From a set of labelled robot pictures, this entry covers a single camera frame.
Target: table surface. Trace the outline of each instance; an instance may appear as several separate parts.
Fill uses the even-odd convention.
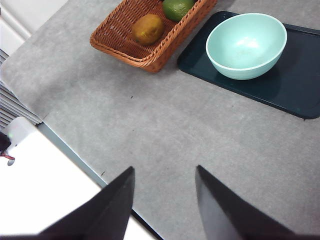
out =
[[[164,239],[205,239],[198,164],[294,232],[320,234],[320,120],[178,70],[204,21],[156,74],[97,51],[90,35],[119,3],[69,0],[4,62],[1,80],[104,180],[134,166],[133,208]],[[211,14],[222,10],[320,23],[319,0],[220,0]]]

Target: mint green bowl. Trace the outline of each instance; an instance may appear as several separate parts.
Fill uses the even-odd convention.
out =
[[[273,16],[245,13],[216,26],[205,50],[218,72],[228,78],[248,80],[269,71],[287,43],[285,26]]]

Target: tray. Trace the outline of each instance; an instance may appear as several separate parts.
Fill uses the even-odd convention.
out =
[[[320,116],[320,30],[284,24],[287,44],[275,66],[251,80],[233,80],[220,74],[206,53],[210,32],[237,15],[220,11],[212,15],[178,58],[178,67],[237,94],[303,119]]]

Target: white object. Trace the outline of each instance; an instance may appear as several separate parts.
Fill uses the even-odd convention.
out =
[[[100,191],[84,172],[24,117],[5,129],[12,166],[0,158],[0,234],[37,234]],[[154,240],[130,217],[125,240]]]
[[[12,55],[68,0],[2,0],[0,48]]]

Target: brown wicker basket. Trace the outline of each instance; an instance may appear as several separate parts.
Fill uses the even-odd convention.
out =
[[[177,23],[165,17],[161,0],[123,0],[92,33],[90,44],[134,67],[152,73],[158,72],[216,2],[217,0],[197,0]],[[146,14],[160,16],[165,30],[156,43],[141,46],[134,40],[131,27]]]

